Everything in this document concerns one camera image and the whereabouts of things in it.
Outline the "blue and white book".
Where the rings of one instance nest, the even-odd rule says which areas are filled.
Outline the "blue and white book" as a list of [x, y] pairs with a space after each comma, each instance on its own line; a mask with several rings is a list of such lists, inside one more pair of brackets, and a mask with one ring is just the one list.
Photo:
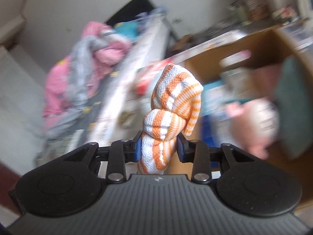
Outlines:
[[230, 93], [222, 80], [213, 81], [204, 85], [201, 94], [200, 116], [226, 116], [226, 104], [230, 100]]

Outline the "red tissue pack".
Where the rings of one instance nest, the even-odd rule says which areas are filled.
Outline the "red tissue pack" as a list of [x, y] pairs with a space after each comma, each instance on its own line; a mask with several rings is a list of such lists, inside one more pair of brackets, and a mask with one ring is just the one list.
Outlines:
[[139, 96], [146, 93], [146, 90], [152, 80], [164, 70], [168, 60], [154, 61], [148, 66], [139, 70], [134, 79], [134, 92]]

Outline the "orange white striped towel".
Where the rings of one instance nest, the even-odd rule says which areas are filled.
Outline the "orange white striped towel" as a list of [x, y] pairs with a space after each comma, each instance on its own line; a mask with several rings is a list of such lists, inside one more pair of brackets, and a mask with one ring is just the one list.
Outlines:
[[177, 150], [177, 136], [191, 136], [201, 110], [201, 83], [179, 65], [164, 68], [143, 120], [141, 174], [162, 174]]

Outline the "black chair back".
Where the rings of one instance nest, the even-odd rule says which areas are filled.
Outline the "black chair back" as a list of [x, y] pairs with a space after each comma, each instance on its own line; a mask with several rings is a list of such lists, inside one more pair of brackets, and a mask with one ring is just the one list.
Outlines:
[[151, 0], [131, 0], [106, 20], [105, 23], [114, 27], [115, 24], [120, 22], [137, 21], [137, 30], [140, 36], [149, 29], [152, 21], [158, 15], [161, 16], [165, 26], [169, 29], [169, 36], [178, 41], [178, 36], [167, 19], [166, 7], [162, 5], [156, 6]]

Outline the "teal cloth on bed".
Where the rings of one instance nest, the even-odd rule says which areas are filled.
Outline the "teal cloth on bed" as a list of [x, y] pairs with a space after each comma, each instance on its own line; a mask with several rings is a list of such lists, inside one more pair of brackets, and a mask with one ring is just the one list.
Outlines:
[[114, 25], [113, 28], [118, 34], [127, 37], [132, 42], [136, 42], [139, 36], [137, 27], [138, 27], [137, 21], [128, 21], [117, 23]]

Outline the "brown cardboard box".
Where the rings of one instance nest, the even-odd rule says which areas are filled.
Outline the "brown cardboard box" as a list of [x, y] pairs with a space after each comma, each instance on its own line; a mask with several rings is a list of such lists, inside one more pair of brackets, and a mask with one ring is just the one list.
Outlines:
[[252, 83], [263, 97], [292, 107], [281, 118], [289, 125], [270, 148], [269, 163], [299, 179], [303, 193], [300, 208], [312, 205], [312, 57], [301, 53], [282, 30], [272, 27], [248, 34], [224, 45], [203, 43], [172, 57], [194, 74], [200, 83], [218, 79], [220, 73], [237, 67], [253, 72]]

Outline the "pink plush toy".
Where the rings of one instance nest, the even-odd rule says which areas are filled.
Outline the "pink plush toy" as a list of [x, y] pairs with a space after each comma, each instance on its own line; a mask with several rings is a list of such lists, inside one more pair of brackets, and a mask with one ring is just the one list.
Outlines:
[[277, 138], [280, 126], [275, 105], [266, 98], [253, 99], [243, 104], [226, 104], [230, 117], [230, 133], [240, 149], [259, 159], [268, 158], [267, 147]]

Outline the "pink and grey quilt pile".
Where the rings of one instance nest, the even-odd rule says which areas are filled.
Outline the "pink and grey quilt pile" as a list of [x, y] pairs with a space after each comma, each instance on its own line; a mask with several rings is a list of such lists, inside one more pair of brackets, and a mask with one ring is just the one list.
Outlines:
[[46, 139], [57, 138], [78, 120], [100, 81], [131, 48], [132, 41], [111, 26], [95, 21], [86, 24], [70, 54], [47, 74], [42, 113]]

